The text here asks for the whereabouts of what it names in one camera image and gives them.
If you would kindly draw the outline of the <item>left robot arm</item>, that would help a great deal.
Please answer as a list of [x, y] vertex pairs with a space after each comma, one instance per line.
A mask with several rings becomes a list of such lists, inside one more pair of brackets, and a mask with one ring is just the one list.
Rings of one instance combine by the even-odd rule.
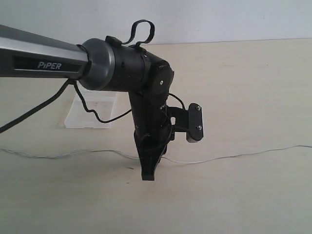
[[127, 92], [141, 177], [154, 180], [172, 131], [166, 101], [174, 72], [167, 61], [110, 36], [79, 45], [1, 26], [0, 75], [65, 78], [92, 91]]

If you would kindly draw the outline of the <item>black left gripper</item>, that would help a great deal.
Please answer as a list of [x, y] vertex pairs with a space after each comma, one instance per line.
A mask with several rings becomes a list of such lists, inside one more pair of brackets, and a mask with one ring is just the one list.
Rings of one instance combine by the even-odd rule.
[[166, 154], [171, 123], [167, 114], [169, 89], [160, 94], [152, 90], [128, 93], [135, 125], [135, 144], [143, 181], [154, 181], [155, 170]]

